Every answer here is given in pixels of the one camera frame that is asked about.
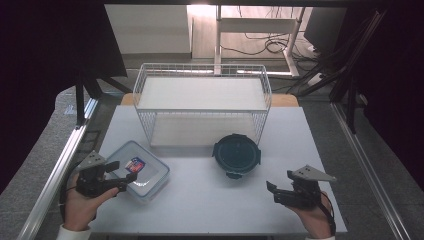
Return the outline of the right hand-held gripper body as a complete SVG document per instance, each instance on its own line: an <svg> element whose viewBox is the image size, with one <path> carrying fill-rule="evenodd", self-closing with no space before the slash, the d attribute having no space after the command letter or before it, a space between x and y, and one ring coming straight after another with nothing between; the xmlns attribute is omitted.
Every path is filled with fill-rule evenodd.
<svg viewBox="0 0 424 240"><path fill-rule="evenodd" d="M287 176L292 180L293 191L288 206L299 209L313 209L321 202L319 181L334 182L336 178L310 165L298 170L288 170Z"/></svg>

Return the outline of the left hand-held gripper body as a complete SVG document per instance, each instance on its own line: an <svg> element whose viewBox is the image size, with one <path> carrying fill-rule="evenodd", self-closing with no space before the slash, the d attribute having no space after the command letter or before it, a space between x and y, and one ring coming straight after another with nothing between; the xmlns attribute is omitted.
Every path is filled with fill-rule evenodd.
<svg viewBox="0 0 424 240"><path fill-rule="evenodd" d="M106 159L96 151L89 153L78 165L76 191L85 197L95 198L105 192L104 173Z"/></svg>

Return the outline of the clear rectangular food container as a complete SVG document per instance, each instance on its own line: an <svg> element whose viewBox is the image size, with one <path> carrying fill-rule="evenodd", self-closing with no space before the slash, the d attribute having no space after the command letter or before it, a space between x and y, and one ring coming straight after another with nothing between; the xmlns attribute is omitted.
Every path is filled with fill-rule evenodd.
<svg viewBox="0 0 424 240"><path fill-rule="evenodd" d="M120 163L119 169L111 173L115 178L137 174L137 179L128 184L127 192L144 203L154 198L170 174L170 168L164 162L135 141L123 144L107 160Z"/></svg>

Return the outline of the dark round food container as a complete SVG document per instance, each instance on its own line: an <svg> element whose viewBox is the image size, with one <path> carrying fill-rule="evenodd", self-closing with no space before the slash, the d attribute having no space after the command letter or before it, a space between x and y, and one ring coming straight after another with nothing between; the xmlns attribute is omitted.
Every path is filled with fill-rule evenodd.
<svg viewBox="0 0 424 240"><path fill-rule="evenodd" d="M230 179L240 179L261 164L261 150L246 135L231 134L214 144L212 156Z"/></svg>

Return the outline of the white wire shelf rack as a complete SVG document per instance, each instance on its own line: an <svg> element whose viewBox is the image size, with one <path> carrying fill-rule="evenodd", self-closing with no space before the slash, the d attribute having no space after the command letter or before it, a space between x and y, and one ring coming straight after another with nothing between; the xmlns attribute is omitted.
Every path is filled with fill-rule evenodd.
<svg viewBox="0 0 424 240"><path fill-rule="evenodd" d="M271 103L263 65L145 63L133 88L154 147L211 146L231 134L258 143Z"/></svg>

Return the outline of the person's right hand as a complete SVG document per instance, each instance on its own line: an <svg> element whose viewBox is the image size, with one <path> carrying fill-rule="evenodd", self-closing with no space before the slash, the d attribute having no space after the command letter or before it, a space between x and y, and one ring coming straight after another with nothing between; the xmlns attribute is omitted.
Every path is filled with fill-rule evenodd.
<svg viewBox="0 0 424 240"><path fill-rule="evenodd" d="M330 230L330 224L326 214L316 207L313 210L302 210L290 207L301 220L304 228L308 232L308 236L330 237L334 236Z"/></svg>

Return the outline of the person's left hand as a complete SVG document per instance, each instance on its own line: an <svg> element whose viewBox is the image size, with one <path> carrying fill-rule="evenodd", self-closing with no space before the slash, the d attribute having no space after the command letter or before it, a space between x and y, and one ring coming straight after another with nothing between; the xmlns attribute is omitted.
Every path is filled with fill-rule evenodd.
<svg viewBox="0 0 424 240"><path fill-rule="evenodd" d="M98 197L85 197L76 191L78 177L78 174L73 176L70 189L66 192L63 224L65 229L75 232L88 230L89 223L94 219L97 209L119 193L118 188L112 188Z"/></svg>

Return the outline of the black metal stand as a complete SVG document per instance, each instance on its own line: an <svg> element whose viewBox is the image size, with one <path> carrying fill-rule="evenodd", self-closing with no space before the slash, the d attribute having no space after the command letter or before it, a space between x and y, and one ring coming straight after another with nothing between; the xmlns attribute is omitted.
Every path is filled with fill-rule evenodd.
<svg viewBox="0 0 424 240"><path fill-rule="evenodd" d="M386 13L386 9L371 8L343 45L337 51L325 56L311 70L311 74L324 71L324 77L314 85L304 87L306 81L311 80L311 77L307 77L300 83L296 83L294 87L290 87L288 93L296 97L306 97L333 84L328 100L331 103L340 103L344 97L347 97L344 111L345 123L352 133L356 133L354 111L357 107L358 78L355 72L359 69L360 58L366 52Z"/></svg>
<svg viewBox="0 0 424 240"><path fill-rule="evenodd" d="M111 85L112 87L118 89L123 93L131 92L130 88L126 87L122 83L119 83L112 77L103 77L102 81L106 82L107 84ZM77 112L76 128L79 129L86 121L84 91L87 91L88 95L95 100L98 100L102 96L103 91L101 90L101 87L96 79L87 77L83 73L79 73L76 77L75 91Z"/></svg>

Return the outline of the wooden table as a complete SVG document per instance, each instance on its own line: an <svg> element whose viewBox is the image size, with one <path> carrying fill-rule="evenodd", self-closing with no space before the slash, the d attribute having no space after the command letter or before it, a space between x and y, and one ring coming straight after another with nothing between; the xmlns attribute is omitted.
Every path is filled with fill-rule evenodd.
<svg viewBox="0 0 424 240"><path fill-rule="evenodd" d="M133 94L125 94L121 100L122 105L133 104ZM295 96L291 94L273 94L272 95L272 107L298 107L299 103Z"/></svg>

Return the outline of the black curtain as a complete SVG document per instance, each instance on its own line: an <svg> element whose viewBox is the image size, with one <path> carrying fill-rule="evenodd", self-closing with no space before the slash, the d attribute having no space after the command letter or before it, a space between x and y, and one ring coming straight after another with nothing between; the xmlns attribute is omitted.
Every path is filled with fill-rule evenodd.
<svg viewBox="0 0 424 240"><path fill-rule="evenodd" d="M424 191L424 0L389 0L353 76L368 121Z"/></svg>
<svg viewBox="0 0 424 240"><path fill-rule="evenodd" d="M101 0L0 0L0 194L60 92L82 79L125 74Z"/></svg>

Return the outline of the white cabinet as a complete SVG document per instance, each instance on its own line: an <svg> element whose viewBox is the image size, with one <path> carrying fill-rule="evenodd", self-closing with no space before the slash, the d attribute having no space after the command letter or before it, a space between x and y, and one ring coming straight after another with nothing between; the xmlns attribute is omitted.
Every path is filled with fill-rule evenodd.
<svg viewBox="0 0 424 240"><path fill-rule="evenodd" d="M192 52L186 5L106 5L122 54Z"/></svg>

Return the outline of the aluminium rail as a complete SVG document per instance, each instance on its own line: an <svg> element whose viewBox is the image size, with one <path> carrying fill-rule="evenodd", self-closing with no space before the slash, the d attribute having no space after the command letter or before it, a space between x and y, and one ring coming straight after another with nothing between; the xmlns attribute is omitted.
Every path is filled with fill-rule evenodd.
<svg viewBox="0 0 424 240"><path fill-rule="evenodd" d="M376 201L386 218L391 231L394 234L396 240L412 240L411 235L409 234L405 224L399 215L395 205L391 201L389 195L387 194L382 182L380 181L377 173L372 166L368 155L366 154L362 144L360 143L358 137L347 124L347 116L344 113L342 106L338 103L331 103L330 107L336 116L342 131L360 165L362 172L376 198Z"/></svg>
<svg viewBox="0 0 424 240"><path fill-rule="evenodd" d="M90 98L84 106L83 121L74 128L63 148L46 184L44 185L34 207L32 208L17 240L34 240L42 223L53 203L54 196L61 186L62 178L75 155L76 149L84 136L92 115L95 113L99 101Z"/></svg>

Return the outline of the white desk frame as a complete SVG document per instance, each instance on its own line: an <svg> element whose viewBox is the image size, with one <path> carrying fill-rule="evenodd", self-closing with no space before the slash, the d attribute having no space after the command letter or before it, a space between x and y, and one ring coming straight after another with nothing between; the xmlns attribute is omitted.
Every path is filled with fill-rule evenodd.
<svg viewBox="0 0 424 240"><path fill-rule="evenodd" d="M277 72L277 75L300 76L293 60L293 48L302 24L306 8L301 7L296 18L229 18L222 16L222 6L216 6L216 41L214 63L220 64L222 59L221 36L223 33L258 33L283 34L288 36L287 45L283 48L287 72Z"/></svg>

